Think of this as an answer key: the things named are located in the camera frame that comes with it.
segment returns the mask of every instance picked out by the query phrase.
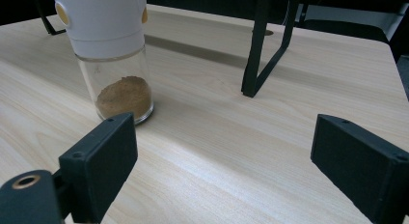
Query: wood grain surface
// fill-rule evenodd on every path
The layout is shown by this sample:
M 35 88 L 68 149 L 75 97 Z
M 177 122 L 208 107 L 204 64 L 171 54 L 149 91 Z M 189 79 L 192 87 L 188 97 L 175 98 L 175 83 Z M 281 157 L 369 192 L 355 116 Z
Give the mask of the wood grain surface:
M 409 103 L 387 45 L 294 29 L 247 98 L 253 21 L 157 6 L 148 17 L 155 107 L 135 127 L 138 161 L 102 223 L 370 223 L 310 153 L 317 114 L 409 151 Z M 268 29 L 262 65 L 284 31 Z M 100 122 L 67 34 L 48 35 L 40 19 L 0 27 L 0 184 L 54 173 Z

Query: white lid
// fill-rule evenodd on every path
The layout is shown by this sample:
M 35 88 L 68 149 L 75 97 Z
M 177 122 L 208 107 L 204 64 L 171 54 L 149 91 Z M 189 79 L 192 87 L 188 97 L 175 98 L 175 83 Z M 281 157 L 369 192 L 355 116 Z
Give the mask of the white lid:
M 147 0 L 55 0 L 72 48 L 80 57 L 106 59 L 145 44 L 142 14 Z

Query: wooden table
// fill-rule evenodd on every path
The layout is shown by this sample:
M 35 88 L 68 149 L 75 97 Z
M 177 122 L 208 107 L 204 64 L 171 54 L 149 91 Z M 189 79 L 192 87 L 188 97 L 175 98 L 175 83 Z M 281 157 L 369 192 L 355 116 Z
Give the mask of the wooden table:
M 135 127 L 139 158 L 103 223 L 369 223 L 310 153 L 317 114 L 409 151 L 409 102 L 389 47 L 295 29 L 247 98 L 240 87 L 252 27 L 149 6 L 155 108 Z M 268 29 L 264 64 L 284 27 Z M 67 34 L 48 35 L 39 19 L 0 27 L 0 89 L 0 183 L 54 173 L 58 156 L 101 122 Z

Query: pepper grinder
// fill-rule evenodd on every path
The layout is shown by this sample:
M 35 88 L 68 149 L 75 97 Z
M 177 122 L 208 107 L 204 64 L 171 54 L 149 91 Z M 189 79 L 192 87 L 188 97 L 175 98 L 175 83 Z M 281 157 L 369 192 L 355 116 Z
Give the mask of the pepper grinder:
M 96 113 L 133 112 L 134 124 L 153 110 L 143 22 L 147 0 L 55 0 Z

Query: ground spice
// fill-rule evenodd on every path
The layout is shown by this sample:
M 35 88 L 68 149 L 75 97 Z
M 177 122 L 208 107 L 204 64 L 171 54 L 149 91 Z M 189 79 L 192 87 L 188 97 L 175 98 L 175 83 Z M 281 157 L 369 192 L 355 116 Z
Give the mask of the ground spice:
M 150 86 L 142 77 L 128 76 L 107 86 L 99 94 L 95 106 L 104 118 L 133 112 L 137 119 L 148 112 L 151 105 Z

